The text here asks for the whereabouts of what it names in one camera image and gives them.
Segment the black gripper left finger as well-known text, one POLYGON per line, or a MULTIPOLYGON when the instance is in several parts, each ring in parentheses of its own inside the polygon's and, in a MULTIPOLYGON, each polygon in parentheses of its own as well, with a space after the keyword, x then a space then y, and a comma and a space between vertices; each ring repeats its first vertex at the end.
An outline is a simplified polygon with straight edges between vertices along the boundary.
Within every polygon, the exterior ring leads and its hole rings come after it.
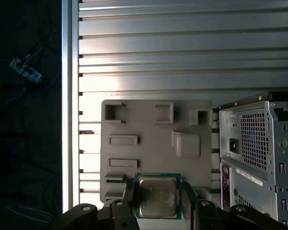
POLYGON ((137 230, 134 215, 134 181, 127 181, 121 199, 109 200, 102 209, 79 204, 62 214, 63 230, 137 230))

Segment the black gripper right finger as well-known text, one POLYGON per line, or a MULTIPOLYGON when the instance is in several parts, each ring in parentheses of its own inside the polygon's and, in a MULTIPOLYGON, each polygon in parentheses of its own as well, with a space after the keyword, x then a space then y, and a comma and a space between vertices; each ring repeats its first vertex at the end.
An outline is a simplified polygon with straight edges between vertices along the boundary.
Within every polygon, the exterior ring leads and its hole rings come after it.
POLYGON ((211 201, 199 199, 187 182, 182 182, 181 210, 190 230, 288 230, 287 224, 246 205, 224 211, 211 201))

